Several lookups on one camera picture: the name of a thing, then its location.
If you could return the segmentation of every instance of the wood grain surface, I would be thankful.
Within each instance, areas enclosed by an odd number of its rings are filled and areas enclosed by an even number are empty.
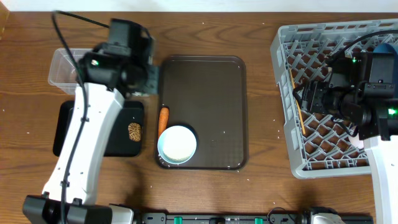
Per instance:
[[[249,161],[240,172],[165,170],[153,159],[157,96],[145,105],[143,148],[133,158],[104,158],[97,204],[124,203],[170,213],[266,213],[326,206],[375,216],[370,175],[296,179],[289,166],[284,115],[272,71],[270,44],[280,26],[387,19],[398,14],[325,13],[79,13],[108,23],[138,22],[157,39],[155,63],[172,54],[236,55],[247,68]],[[59,17],[74,48],[106,40],[108,31]],[[27,223],[26,195],[40,195],[57,157],[52,144],[64,94],[47,82],[61,44],[47,12],[12,12],[0,41],[0,222]]]

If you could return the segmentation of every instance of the dark baking tray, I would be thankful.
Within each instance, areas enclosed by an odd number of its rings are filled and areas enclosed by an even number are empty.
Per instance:
[[[74,104],[75,102],[71,100],[61,105],[52,149],[56,156],[61,154],[63,142],[72,118]],[[132,141],[129,138],[127,127],[132,122],[141,125],[141,141],[139,142]],[[104,156],[132,157],[138,155],[141,150],[143,129],[144,105],[138,101],[125,101],[113,124]]]
[[[166,169],[242,168],[248,158],[246,68],[234,56],[171,56],[160,68],[159,112],[170,110],[167,127],[184,125],[194,131],[197,149],[179,165],[159,157]]]

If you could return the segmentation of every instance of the carrot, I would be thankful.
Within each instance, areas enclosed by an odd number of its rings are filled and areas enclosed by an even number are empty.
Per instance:
[[[160,115],[159,115],[159,128],[158,128],[158,137],[160,138],[160,135],[166,130],[167,127],[167,121],[169,120],[169,109],[168,108],[162,108],[160,110]]]

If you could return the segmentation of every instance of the white wall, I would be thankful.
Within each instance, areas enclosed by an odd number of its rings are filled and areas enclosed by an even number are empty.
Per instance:
[[[398,0],[0,0],[10,11],[398,12]]]

